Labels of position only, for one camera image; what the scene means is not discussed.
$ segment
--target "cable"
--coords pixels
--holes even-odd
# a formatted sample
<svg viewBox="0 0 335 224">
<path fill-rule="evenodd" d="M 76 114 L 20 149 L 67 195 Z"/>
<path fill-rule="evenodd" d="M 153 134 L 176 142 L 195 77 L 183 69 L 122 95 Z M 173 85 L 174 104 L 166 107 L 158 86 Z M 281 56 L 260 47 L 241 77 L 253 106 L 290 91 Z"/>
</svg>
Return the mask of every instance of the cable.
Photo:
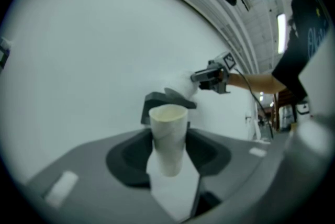
<svg viewBox="0 0 335 224">
<path fill-rule="evenodd" d="M 266 118 L 267 124 L 269 125 L 270 134 L 271 134 L 271 139 L 273 139 L 272 128 L 271 128 L 271 125 L 270 125 L 269 120 L 268 120 L 267 117 L 266 117 L 265 110 L 264 110 L 262 104 L 260 103 L 260 101 L 258 100 L 258 98 L 256 98 L 255 95 L 253 94 L 253 92 L 252 92 L 252 90 L 251 90 L 251 86 L 250 86 L 250 84 L 249 84 L 247 78 L 246 78 L 246 77 L 245 77 L 245 76 L 244 76 L 238 69 L 235 68 L 234 70 L 236 70 L 236 71 L 242 76 L 242 78 L 245 80 L 245 82 L 246 82 L 247 85 L 248 85 L 248 88 L 249 88 L 249 90 L 250 90 L 251 95 L 253 96 L 253 98 L 254 98 L 254 99 L 258 102 L 258 104 L 260 105 L 260 107 L 261 107 L 261 109 L 262 109 L 262 111 L 263 111 L 263 113 L 264 113 L 264 117 Z"/>
</svg>

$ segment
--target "white paper cup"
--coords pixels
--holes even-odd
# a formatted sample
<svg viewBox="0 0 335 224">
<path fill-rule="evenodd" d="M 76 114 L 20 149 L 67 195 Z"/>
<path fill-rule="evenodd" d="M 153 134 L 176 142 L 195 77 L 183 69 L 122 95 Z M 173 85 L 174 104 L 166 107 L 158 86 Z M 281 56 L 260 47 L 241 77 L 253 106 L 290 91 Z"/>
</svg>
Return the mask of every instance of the white paper cup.
<svg viewBox="0 0 335 224">
<path fill-rule="evenodd" d="M 152 108 L 149 116 L 160 170 L 165 176 L 176 176 L 182 169 L 188 110 L 167 104 Z"/>
<path fill-rule="evenodd" d="M 184 72 L 171 77 L 164 88 L 165 94 L 170 98 L 190 99 L 198 90 L 199 83 L 191 81 L 193 72 Z"/>
</svg>

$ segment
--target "fluorescent light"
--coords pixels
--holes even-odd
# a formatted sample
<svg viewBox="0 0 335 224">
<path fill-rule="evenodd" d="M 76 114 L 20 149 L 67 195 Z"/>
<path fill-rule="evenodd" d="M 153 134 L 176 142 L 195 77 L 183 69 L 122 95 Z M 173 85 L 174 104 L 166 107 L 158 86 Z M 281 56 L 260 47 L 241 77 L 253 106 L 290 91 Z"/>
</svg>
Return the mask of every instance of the fluorescent light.
<svg viewBox="0 0 335 224">
<path fill-rule="evenodd" d="M 286 15 L 280 14 L 277 16 L 278 21 L 278 54 L 285 51 L 286 45 Z"/>
</svg>

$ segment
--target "black t-shirt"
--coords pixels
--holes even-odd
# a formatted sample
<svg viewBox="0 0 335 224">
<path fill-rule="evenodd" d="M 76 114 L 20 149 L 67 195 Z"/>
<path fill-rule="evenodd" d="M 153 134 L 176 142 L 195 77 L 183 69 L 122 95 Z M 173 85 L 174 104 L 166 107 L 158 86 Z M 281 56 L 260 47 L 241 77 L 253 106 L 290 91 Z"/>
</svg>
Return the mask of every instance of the black t-shirt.
<svg viewBox="0 0 335 224">
<path fill-rule="evenodd" d="M 318 50 L 331 19 L 325 11 L 325 0 L 292 0 L 292 11 L 296 31 L 290 31 L 287 49 L 272 74 L 298 99 L 303 99 L 306 92 L 299 73 Z"/>
</svg>

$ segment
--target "person's arm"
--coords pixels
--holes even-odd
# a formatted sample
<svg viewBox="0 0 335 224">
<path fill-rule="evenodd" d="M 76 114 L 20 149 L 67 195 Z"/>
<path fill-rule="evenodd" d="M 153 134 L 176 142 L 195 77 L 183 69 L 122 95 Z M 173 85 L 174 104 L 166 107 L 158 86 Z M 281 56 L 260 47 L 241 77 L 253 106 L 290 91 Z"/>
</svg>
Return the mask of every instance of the person's arm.
<svg viewBox="0 0 335 224">
<path fill-rule="evenodd" d="M 272 74 L 245 75 L 253 92 L 264 92 L 265 94 L 275 94 L 286 88 Z M 231 73 L 228 84 L 248 89 L 248 85 L 240 74 Z"/>
</svg>

